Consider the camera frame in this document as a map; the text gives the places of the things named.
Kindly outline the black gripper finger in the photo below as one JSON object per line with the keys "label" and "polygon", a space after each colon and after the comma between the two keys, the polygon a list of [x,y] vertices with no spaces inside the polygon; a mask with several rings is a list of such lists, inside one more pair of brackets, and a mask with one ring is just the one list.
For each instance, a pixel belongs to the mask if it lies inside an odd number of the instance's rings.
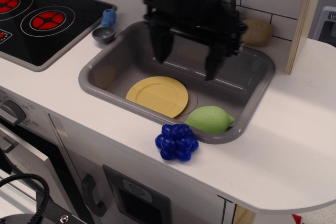
{"label": "black gripper finger", "polygon": [[209,53],[205,61],[206,81],[215,79],[226,58],[229,56],[228,47],[225,44],[213,44],[209,47]]}
{"label": "black gripper finger", "polygon": [[150,38],[156,60],[163,63],[172,52],[174,35],[169,26],[149,25]]}

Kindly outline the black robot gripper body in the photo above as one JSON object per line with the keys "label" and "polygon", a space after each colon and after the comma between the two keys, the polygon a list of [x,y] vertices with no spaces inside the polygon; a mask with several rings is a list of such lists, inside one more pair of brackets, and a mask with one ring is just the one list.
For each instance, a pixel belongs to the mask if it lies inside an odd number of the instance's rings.
{"label": "black robot gripper body", "polygon": [[247,26],[230,13],[230,7],[216,3],[209,7],[201,1],[143,0],[148,25],[169,26],[173,35],[211,46],[225,44],[230,56],[240,53]]}

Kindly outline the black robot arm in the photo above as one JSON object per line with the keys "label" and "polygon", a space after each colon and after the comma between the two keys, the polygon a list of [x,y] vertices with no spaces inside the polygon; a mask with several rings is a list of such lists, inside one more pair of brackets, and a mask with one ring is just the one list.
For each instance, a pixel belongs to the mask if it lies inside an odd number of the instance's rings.
{"label": "black robot arm", "polygon": [[222,0],[143,1],[147,6],[145,22],[159,62],[171,53],[175,35],[209,46],[207,80],[216,77],[226,58],[239,54],[247,25],[239,19],[236,0],[231,0],[230,8]]}

